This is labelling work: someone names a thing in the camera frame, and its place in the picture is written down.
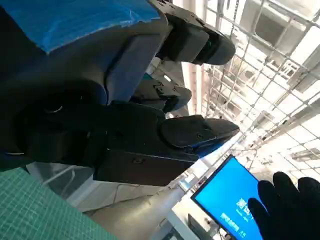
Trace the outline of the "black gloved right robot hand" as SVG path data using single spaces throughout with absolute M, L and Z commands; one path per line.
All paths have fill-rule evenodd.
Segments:
M 284 172 L 273 182 L 261 180 L 258 196 L 248 208 L 264 240 L 318 240 L 320 238 L 320 183 L 311 177 L 298 179 L 297 186 Z

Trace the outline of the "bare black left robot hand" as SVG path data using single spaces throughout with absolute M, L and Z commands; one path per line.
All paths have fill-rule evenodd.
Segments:
M 235 45 L 166 0 L 0 3 L 0 168 L 94 170 L 96 181 L 166 186 L 239 132 L 229 120 L 166 118 L 192 92 L 145 77 L 153 58 L 226 64 Z

